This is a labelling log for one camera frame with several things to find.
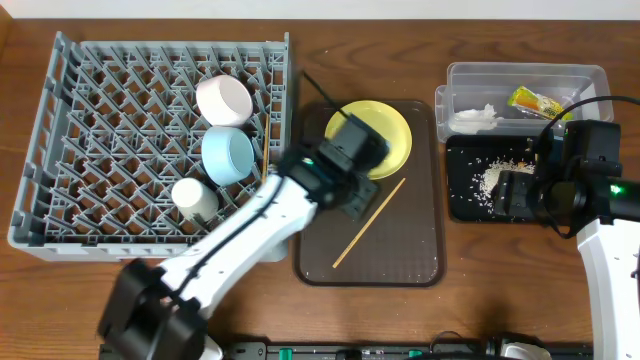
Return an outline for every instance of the wooden chopstick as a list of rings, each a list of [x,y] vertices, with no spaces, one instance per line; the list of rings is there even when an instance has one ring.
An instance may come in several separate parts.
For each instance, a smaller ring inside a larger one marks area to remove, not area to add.
[[[271,124],[269,115],[267,115],[266,126],[264,128],[264,151],[262,157],[262,184],[267,181],[267,173],[269,171],[269,140],[271,140]]]
[[[378,210],[376,210],[376,212],[374,212],[373,215],[371,215],[371,217],[369,218],[367,223],[364,224],[362,229],[360,229],[360,232],[358,233],[358,235],[356,235],[356,237],[353,238],[353,240],[351,240],[351,243],[349,244],[349,246],[347,246],[346,249],[344,249],[344,251],[342,252],[342,255],[340,255],[338,260],[336,260],[336,262],[333,263],[333,268],[334,269],[337,268],[338,265],[340,265],[340,263],[342,262],[344,257],[347,256],[349,251],[351,251],[351,248],[353,248],[353,246],[358,242],[358,240],[360,240],[360,237],[362,237],[362,235],[365,233],[365,231],[367,231],[369,226],[373,223],[373,220],[375,220],[376,217],[378,217],[378,215],[380,214],[380,212],[382,212],[382,209],[384,209],[384,207],[387,206],[387,203],[389,202],[389,200],[391,200],[391,198],[396,194],[396,191],[398,191],[398,189],[400,189],[400,186],[402,186],[402,184],[404,183],[405,180],[407,180],[407,178],[402,178],[402,180],[400,180],[400,182],[398,183],[398,185],[396,185],[395,189],[393,189],[391,194],[389,194],[389,196],[387,196],[387,198],[384,199],[382,204],[380,204],[380,206],[378,207]]]

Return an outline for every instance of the wooden table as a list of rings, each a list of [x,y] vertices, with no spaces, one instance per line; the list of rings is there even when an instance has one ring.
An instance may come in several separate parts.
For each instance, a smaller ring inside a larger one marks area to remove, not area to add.
[[[298,64],[337,98],[433,105],[455,61],[598,64],[612,93],[640,97],[640,25],[633,22],[14,21],[0,62],[0,358],[94,359],[101,343],[96,323],[121,268],[46,263],[5,241],[57,30],[78,42],[264,41],[288,31]],[[317,98],[308,87],[301,97]],[[614,107],[625,176],[640,180],[640,109]],[[211,330],[219,339],[245,334],[281,342],[424,342],[443,330],[591,341],[574,240],[532,225],[447,220],[445,230],[448,271],[432,289],[311,288],[288,258],[252,269],[225,298]]]

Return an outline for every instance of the plastic drying rack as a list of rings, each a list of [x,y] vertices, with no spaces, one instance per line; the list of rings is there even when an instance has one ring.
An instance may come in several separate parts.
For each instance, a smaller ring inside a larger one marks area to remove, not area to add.
[[[261,166],[217,187],[207,224],[185,220],[171,201],[183,177],[207,182],[200,144],[209,123],[195,88],[227,73],[254,100],[243,128],[270,162],[288,145],[293,80],[284,42],[82,42],[58,33],[11,217],[9,243],[50,261],[170,257],[246,202]]]

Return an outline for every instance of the candy wrapper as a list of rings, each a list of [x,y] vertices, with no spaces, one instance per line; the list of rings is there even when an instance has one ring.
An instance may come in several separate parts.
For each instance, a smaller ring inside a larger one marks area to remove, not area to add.
[[[540,115],[549,120],[553,120],[556,115],[564,111],[564,108],[557,101],[546,96],[536,94],[524,86],[520,86],[509,98],[507,102],[520,111]],[[572,114],[566,114],[562,120],[573,120]]]

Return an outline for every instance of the yellow plate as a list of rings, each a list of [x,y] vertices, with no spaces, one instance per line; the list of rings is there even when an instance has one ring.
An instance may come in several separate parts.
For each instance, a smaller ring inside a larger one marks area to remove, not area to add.
[[[364,100],[352,102],[342,110],[359,117],[387,140],[389,154],[380,165],[371,169],[368,175],[371,180],[387,177],[404,165],[411,152],[411,130],[407,121],[396,109],[378,101]],[[344,116],[336,112],[329,120],[324,136],[333,138],[344,122]]]

